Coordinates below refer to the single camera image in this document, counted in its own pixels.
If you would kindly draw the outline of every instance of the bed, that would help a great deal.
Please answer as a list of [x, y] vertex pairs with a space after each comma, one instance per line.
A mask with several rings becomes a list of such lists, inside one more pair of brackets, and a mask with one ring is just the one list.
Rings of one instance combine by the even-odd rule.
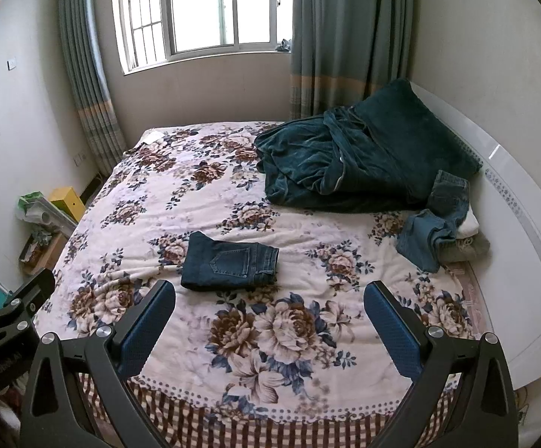
[[[86, 336], [117, 321], [154, 281], [171, 281], [176, 309], [129, 382], [172, 445], [367, 444], [409, 387], [363, 310], [372, 280], [427, 325], [461, 337], [481, 333], [477, 302], [464, 301], [464, 265], [425, 274], [395, 251], [406, 212], [331, 214], [265, 200], [252, 143], [274, 125], [159, 129], [150, 144], [144, 140], [155, 130], [145, 132], [69, 239], [55, 293], [35, 317], [39, 334]], [[276, 282], [254, 292], [184, 289], [182, 263], [196, 230], [278, 247]], [[92, 381], [82, 380], [106, 420]], [[455, 382], [423, 441], [439, 428]]]
[[[167, 440], [181, 446], [367, 444], [409, 387], [362, 309], [372, 280], [450, 335], [494, 331], [516, 389], [541, 378], [541, 190], [478, 125], [413, 89], [483, 164], [472, 203], [491, 241], [487, 257], [425, 274], [395, 251], [408, 212], [269, 204], [252, 142], [274, 123], [148, 130], [70, 238], [55, 293], [35, 317], [38, 333], [89, 335], [117, 321], [154, 281], [171, 281], [176, 310], [129, 384]], [[251, 293], [183, 289], [196, 230], [278, 247], [276, 283]], [[92, 381], [82, 381], [96, 416], [107, 420]], [[451, 377], [421, 443], [436, 434], [456, 382]], [[531, 398], [538, 390], [518, 391], [522, 422]], [[520, 445], [527, 442], [520, 432]]]

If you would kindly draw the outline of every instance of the mattress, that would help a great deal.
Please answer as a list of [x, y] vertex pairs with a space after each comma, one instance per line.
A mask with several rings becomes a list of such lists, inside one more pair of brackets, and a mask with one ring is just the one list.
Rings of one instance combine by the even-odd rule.
[[[39, 334], [87, 336], [115, 323], [156, 280], [171, 281], [176, 309], [128, 381], [171, 444], [368, 444], [410, 386], [365, 315], [370, 281], [382, 280], [449, 335], [485, 329], [463, 265], [426, 274], [395, 251], [407, 212], [267, 202], [252, 143], [274, 125], [162, 128], [160, 139], [141, 140], [87, 209], [56, 265], [56, 290], [35, 316]], [[276, 282], [254, 292], [184, 289], [182, 264], [197, 230], [279, 248]], [[81, 379], [95, 416], [107, 420], [92, 381]], [[454, 387], [451, 378], [422, 441], [442, 423]]]

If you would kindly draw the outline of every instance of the white lily print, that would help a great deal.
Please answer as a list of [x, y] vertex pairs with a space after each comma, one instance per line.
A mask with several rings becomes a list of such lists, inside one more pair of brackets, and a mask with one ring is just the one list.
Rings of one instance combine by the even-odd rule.
[[229, 363], [234, 375], [239, 377], [239, 385], [249, 389], [253, 402], [275, 404], [279, 400], [275, 387], [283, 385], [283, 376], [268, 370], [259, 349], [252, 350], [246, 358], [234, 355]]
[[344, 330], [349, 334], [350, 342], [355, 340], [353, 330], [349, 326], [351, 317], [346, 315], [344, 310], [345, 306], [343, 304], [329, 300], [326, 302], [325, 308], [320, 312], [320, 318], [327, 323], [328, 329], [331, 331], [331, 336], [335, 342], [340, 340]]

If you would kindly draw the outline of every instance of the crumpled jeans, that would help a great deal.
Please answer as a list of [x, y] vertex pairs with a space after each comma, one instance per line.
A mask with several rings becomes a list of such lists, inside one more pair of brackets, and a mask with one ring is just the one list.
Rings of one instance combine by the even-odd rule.
[[422, 271], [439, 270], [439, 245], [455, 242], [458, 226], [466, 218], [470, 184], [464, 178], [439, 170], [426, 207], [410, 215], [397, 239], [397, 252]]
[[275, 280], [279, 249], [258, 242], [212, 240], [192, 232], [182, 286], [197, 292], [251, 289]]

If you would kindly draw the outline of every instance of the dark green velvet blanket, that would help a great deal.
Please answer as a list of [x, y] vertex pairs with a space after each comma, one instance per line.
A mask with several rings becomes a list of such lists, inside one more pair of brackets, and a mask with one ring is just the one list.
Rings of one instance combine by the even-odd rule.
[[440, 169], [465, 179], [480, 169], [404, 79], [254, 144], [272, 203], [332, 212], [419, 209]]

